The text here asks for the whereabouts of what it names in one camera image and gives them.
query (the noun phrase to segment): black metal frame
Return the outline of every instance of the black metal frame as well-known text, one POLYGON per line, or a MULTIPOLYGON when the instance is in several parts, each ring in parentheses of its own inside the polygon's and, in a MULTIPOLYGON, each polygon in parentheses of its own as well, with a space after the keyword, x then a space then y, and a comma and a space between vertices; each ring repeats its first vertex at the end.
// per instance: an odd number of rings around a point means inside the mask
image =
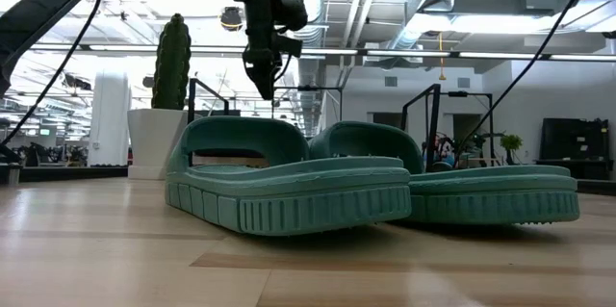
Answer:
MULTIPOLYGON (((448 97, 468 97, 468 96, 485 96, 488 98, 488 109, 492 108, 493 97, 491 93, 475 93, 475 92, 465 92, 465 91, 446 91, 441 92, 441 85, 434 84, 424 91, 422 91, 419 95, 414 97, 411 101, 404 104, 402 107, 402 121, 400 124, 400 129, 406 131, 406 118, 408 117, 408 107, 416 103, 419 99, 425 98, 425 171, 429 172, 432 170, 432 164, 434 163, 434 155, 428 154, 427 152, 431 152, 434 150, 434 141, 436 140, 436 130, 438 127, 439 121, 439 107, 441 104, 440 98, 441 96, 446 95, 448 97), (430 95, 434 95, 432 99, 432 116, 431 119, 428 119, 428 104, 430 95)), ((493 114, 490 113, 489 116, 489 131, 490 131, 490 165, 494 166, 494 117, 493 114)))
POLYGON ((409 102, 402 106, 402 121, 400 123, 400 129, 406 131, 406 118, 408 117, 409 106, 415 104, 421 98, 425 98, 425 172, 432 170, 434 164, 434 154, 429 154, 434 150, 434 140, 436 139, 436 126, 439 121, 439 107, 441 105, 441 85, 434 84, 421 93, 411 99, 409 102), (430 94, 438 95, 432 98, 432 117, 428 122, 428 96, 430 94))
POLYGON ((220 94, 207 87, 203 82, 199 81, 199 79, 191 78, 189 81, 189 120, 188 123, 194 121, 194 99, 196 97, 196 85, 200 85, 203 89, 207 90, 210 94, 218 98, 224 104, 224 115, 229 115, 229 100, 222 97, 220 94))
MULTIPOLYGON (((276 90, 297 90, 297 91, 318 91, 318 90, 337 90, 340 94, 340 104, 339 104, 339 120, 343 120, 343 89, 339 87, 312 87, 312 86, 299 86, 299 87, 274 87, 273 91, 276 90)), ((275 103, 275 97, 271 99, 271 117, 273 118, 273 109, 275 103)))

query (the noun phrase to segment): doorway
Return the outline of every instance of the doorway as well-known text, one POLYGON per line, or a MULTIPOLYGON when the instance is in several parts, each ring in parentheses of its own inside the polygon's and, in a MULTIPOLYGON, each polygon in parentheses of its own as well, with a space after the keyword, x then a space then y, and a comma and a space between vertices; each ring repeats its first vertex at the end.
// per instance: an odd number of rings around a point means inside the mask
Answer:
POLYGON ((402 114, 400 113, 373 113, 372 123, 386 124, 400 128, 402 124, 402 114))
POLYGON ((481 115, 453 115, 453 140, 461 142, 479 124, 481 115))

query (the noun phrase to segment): black cable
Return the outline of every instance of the black cable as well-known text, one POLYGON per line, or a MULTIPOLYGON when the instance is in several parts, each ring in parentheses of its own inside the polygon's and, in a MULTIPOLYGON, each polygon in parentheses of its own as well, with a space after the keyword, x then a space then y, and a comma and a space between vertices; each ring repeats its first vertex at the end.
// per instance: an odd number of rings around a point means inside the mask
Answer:
POLYGON ((490 111, 490 108, 486 104, 484 104, 483 101, 479 100, 479 98, 476 95, 473 95, 473 97, 479 104, 481 104, 481 106, 483 106, 484 109, 490 111))
MULTIPOLYGON (((567 12, 569 11, 569 9, 571 9, 574 6, 576 1, 577 0, 569 0, 569 2, 567 3, 567 6, 565 6, 565 9, 562 11, 560 16, 558 17, 558 19, 556 19, 556 22, 554 23, 554 25, 550 29, 550 32, 548 33, 548 36, 543 41, 543 43, 541 44, 541 46, 539 47, 539 49, 535 53, 534 57, 532 57, 532 60, 530 60, 530 62, 526 65, 524 70, 522 70, 522 72, 518 75, 518 77, 516 77, 515 80, 513 80, 513 82, 509 85, 509 87, 507 87, 507 89, 504 90, 504 92, 499 96, 499 98, 494 103, 494 105, 492 105, 490 110, 483 116, 483 118, 479 121, 479 123, 476 125, 476 127, 469 133, 469 135, 467 135, 466 138, 464 138, 464 140, 462 140, 460 142, 460 147, 463 147, 464 144, 469 140, 469 138, 477 130, 479 130, 479 128, 481 128, 481 125, 483 125, 483 123, 486 121, 486 119, 488 119, 488 117, 490 117, 490 115, 492 114, 494 109, 496 109, 496 107, 501 103, 502 99, 504 99, 504 97, 507 96, 507 94, 518 84, 518 82, 520 82, 520 80, 524 77, 524 75, 526 75, 528 73, 528 71, 535 64, 535 62, 537 62, 537 60, 539 59, 539 56, 541 56, 543 51, 546 49, 546 46, 548 46, 548 43, 550 42, 550 39, 552 38, 554 33, 556 33, 556 30, 560 26, 560 23, 565 18, 565 15, 567 15, 567 12)), ((453 164, 454 166, 458 163, 459 159, 460 159, 459 154, 456 154, 455 161, 454 161, 454 164, 453 164)))
POLYGON ((276 81, 280 80, 280 78, 285 75, 285 72, 287 72, 287 68, 289 68, 290 63, 291 63, 291 53, 289 53, 289 56, 287 57, 287 62, 285 63, 285 67, 282 69, 282 72, 278 75, 278 77, 273 79, 274 83, 276 83, 276 81))
POLYGON ((334 116, 336 117, 336 123, 338 123, 340 121, 340 119, 338 119, 338 110, 336 109, 336 105, 334 105, 334 100, 332 99, 329 99, 329 100, 331 101, 331 108, 332 110, 334 110, 334 116))
POLYGON ((79 42, 84 37, 84 34, 88 30, 88 27, 94 20, 94 17, 96 16, 96 12, 98 12, 98 7, 100 6, 101 1, 102 0, 96 0, 96 2, 94 3, 94 8, 92 8, 92 12, 90 13, 90 16, 88 17, 88 20, 86 20, 84 27, 81 29, 81 32, 79 32, 79 35, 75 39, 75 42, 73 42, 73 45, 68 50, 68 53, 66 53, 66 57, 64 57, 63 62, 60 64, 60 67, 58 67, 58 70, 56 70, 56 73, 54 74, 54 76, 51 78, 51 80, 49 80, 49 83, 47 84, 47 86, 45 86, 44 90, 42 90, 42 92, 38 96, 35 104, 32 107, 30 107, 30 110, 28 110, 26 115, 22 117, 21 120, 19 120, 19 122, 17 123, 17 126, 15 126, 15 128, 11 131, 11 133, 0 144, 3 144, 3 145, 7 144, 17 134, 17 132, 19 132, 19 130, 21 129, 21 126, 26 122, 26 120, 28 120, 28 118, 30 118, 30 116, 34 113, 34 111, 39 106, 42 99, 45 97, 45 95, 47 95, 47 92, 51 89, 51 87, 56 82, 56 79, 58 79, 58 76, 60 76, 60 74, 64 70, 64 67, 70 60, 70 57, 72 57, 73 53, 79 46, 79 42))

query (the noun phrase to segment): potted plant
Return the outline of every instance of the potted plant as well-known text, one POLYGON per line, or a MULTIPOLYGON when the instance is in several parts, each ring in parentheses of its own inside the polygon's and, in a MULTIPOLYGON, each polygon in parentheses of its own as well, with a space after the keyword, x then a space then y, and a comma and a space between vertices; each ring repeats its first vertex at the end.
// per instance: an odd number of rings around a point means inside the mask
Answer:
POLYGON ((507 164, 516 165, 513 161, 513 152, 522 147, 522 139, 517 135, 505 135, 500 138, 500 146, 507 151, 507 164))
POLYGON ((132 179, 165 179, 167 160, 187 125, 183 111, 189 82, 191 36, 176 13, 165 25, 156 52, 152 108, 128 112, 133 164, 132 179))

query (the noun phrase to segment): small plant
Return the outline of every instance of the small plant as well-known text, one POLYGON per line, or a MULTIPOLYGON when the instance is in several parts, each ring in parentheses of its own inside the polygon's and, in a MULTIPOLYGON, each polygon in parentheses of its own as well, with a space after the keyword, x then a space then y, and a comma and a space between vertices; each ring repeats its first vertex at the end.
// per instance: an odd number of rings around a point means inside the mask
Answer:
POLYGON ((505 135, 500 138, 500 146, 507 151, 506 161, 509 165, 515 165, 512 153, 520 149, 522 143, 522 139, 517 135, 505 135))
POLYGON ((184 109, 190 59, 189 27, 176 13, 165 25, 156 51, 152 109, 184 109))

